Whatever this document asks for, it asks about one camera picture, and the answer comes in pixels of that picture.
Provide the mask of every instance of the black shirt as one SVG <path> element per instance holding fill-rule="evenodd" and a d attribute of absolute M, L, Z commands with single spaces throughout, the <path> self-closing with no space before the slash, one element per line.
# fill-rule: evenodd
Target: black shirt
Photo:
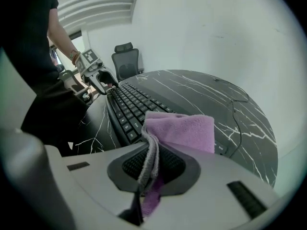
<path fill-rule="evenodd" d="M 11 0 L 3 9 L 3 48 L 22 78 L 31 87 L 59 77 L 51 61 L 47 39 L 49 12 L 58 0 Z"/>

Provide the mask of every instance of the black pants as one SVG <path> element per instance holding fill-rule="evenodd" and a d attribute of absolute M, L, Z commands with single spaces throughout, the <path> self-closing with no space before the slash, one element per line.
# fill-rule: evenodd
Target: black pants
<path fill-rule="evenodd" d="M 80 120 L 88 106 L 66 90 L 62 80 L 44 81 L 31 88 L 37 94 L 22 130 L 38 137 L 45 145 L 59 149 L 62 156 L 75 155 L 68 142 L 74 142 Z"/>

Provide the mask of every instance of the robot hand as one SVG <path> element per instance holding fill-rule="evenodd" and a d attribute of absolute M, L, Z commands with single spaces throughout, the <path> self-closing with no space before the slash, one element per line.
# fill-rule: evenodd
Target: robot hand
<path fill-rule="evenodd" d="M 76 59 L 76 67 L 83 82 L 92 85 L 101 94 L 105 95 L 111 84 L 118 86 L 114 72 L 103 64 L 98 54 L 92 49 L 87 49 L 79 55 Z M 101 82 L 107 84 L 107 87 L 104 87 Z"/>

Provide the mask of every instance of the chair headrest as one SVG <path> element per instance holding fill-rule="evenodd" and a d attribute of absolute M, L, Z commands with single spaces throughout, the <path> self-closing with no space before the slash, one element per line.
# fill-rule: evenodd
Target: chair headrest
<path fill-rule="evenodd" d="M 115 46 L 115 53 L 127 52 L 133 49 L 132 43 L 122 44 Z"/>

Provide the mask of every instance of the cable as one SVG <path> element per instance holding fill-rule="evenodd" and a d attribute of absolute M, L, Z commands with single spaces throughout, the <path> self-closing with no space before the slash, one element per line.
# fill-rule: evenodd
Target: cable
<path fill-rule="evenodd" d="M 223 80 L 223 79 L 213 79 L 213 80 L 214 80 L 214 81 L 228 82 L 227 80 Z M 245 92 L 245 90 L 241 89 L 239 86 L 236 86 L 236 87 L 239 88 L 240 90 L 242 90 L 242 91 L 246 94 L 246 96 L 248 97 L 248 99 L 247 99 L 247 101 L 246 101 L 246 100 L 233 100 L 233 101 L 235 101 L 235 102 L 245 102 L 245 103 L 249 102 L 249 95 Z"/>
<path fill-rule="evenodd" d="M 92 101 L 92 104 L 93 104 L 94 97 L 93 97 L 93 93 L 92 93 L 92 89 L 91 89 L 91 82 L 90 82 L 90 94 L 91 94 L 91 101 Z"/>
<path fill-rule="evenodd" d="M 224 82 L 228 82 L 228 81 L 226 81 L 226 80 L 223 80 L 223 79 L 213 79 L 214 81 L 224 81 Z M 235 121 L 235 123 L 236 123 L 236 125 L 237 125 L 237 127 L 238 127 L 238 130 L 239 130 L 239 132 L 240 132 L 240 143 L 239 143 L 239 145 L 237 145 L 237 147 L 236 147 L 236 149 L 233 151 L 233 153 L 229 156 L 229 158 L 231 158 L 234 154 L 235 154 L 235 152 L 239 149 L 239 147 L 241 146 L 241 144 L 242 144 L 242 132 L 241 132 L 241 128 L 240 128 L 240 125 L 239 125 L 239 123 L 237 122 L 237 120 L 236 120 L 236 118 L 235 118 L 235 106 L 234 106 L 234 102 L 244 102 L 244 103 L 248 103 L 249 102 L 249 95 L 243 90 L 243 89 L 241 89 L 240 87 L 238 87 L 238 86 L 236 86 L 237 88 L 239 88 L 240 90 L 242 90 L 245 94 L 246 94 L 246 96 L 247 96 L 247 100 L 232 100 L 232 99 L 230 99 L 230 101 L 231 101 L 231 104 L 232 104 L 232 117 L 233 117 L 233 119 L 234 119 L 234 121 Z"/>

